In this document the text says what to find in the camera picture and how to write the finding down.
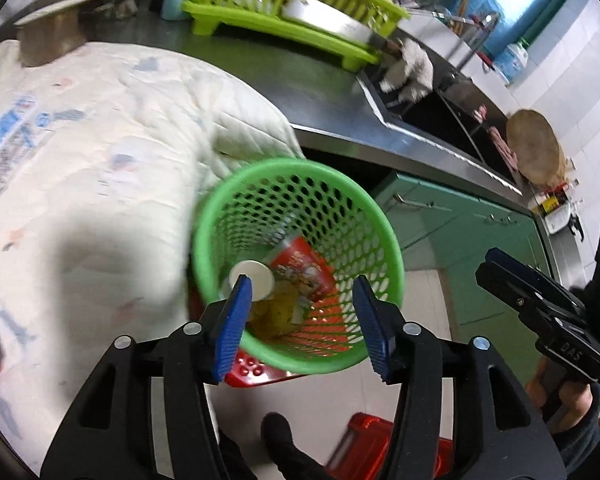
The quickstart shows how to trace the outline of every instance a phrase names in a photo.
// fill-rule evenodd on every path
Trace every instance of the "red plastic stool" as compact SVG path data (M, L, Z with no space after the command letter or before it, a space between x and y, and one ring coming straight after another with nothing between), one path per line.
M356 413L324 468L337 480L374 480L382 468L393 428L384 418ZM451 471L452 457L453 441L441 438L435 477Z

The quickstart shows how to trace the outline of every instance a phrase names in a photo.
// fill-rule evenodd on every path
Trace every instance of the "white blanket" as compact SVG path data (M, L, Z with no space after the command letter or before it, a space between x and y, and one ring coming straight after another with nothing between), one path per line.
M302 156L286 118L205 62L88 43L23 68L0 45L0 430L33 471L116 336L185 322L196 200L270 156Z

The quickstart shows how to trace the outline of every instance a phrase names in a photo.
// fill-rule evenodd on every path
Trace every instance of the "cabinet handle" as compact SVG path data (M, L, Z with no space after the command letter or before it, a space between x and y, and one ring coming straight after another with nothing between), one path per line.
M435 209L436 211L451 211L451 209L449 209L448 207L442 207L442 206L436 205L436 203L433 202L433 200L426 204L424 204L422 202L414 202L413 200L405 200L402 198L400 193L394 194L394 200L398 204L406 205L406 206L413 207L416 209Z
M502 224L506 224L507 223L507 221L504 220L504 219L497 219L494 216L493 213L491 213L488 217L487 216L482 216L482 215L475 215L475 216L480 217L480 218L484 218L485 220L488 220L492 224L501 224L502 225Z

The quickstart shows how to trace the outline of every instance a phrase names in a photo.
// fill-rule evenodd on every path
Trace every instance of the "person's leg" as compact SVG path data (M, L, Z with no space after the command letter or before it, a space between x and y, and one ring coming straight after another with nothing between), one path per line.
M222 461L231 480L258 480L244 461L238 445L222 431L220 431L218 447L220 448Z
M269 413L261 426L267 453L286 480L333 480L324 467L294 444L291 427L279 413Z

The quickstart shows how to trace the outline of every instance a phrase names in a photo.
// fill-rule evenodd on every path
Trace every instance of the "kitchen sink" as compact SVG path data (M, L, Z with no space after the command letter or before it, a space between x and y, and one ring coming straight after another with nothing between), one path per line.
M441 67L434 64L434 71ZM506 180L515 180L500 153L490 141L488 128L496 126L501 134L506 131L507 118L493 103L480 92L471 80L456 82L445 92L434 90L416 104L399 103L399 90L384 93L379 89L385 70L370 66L362 78L375 92L377 101L386 109L390 120L408 124L427 132L439 140L453 146L477 162L491 168ZM485 105L488 118L480 124L472 111Z

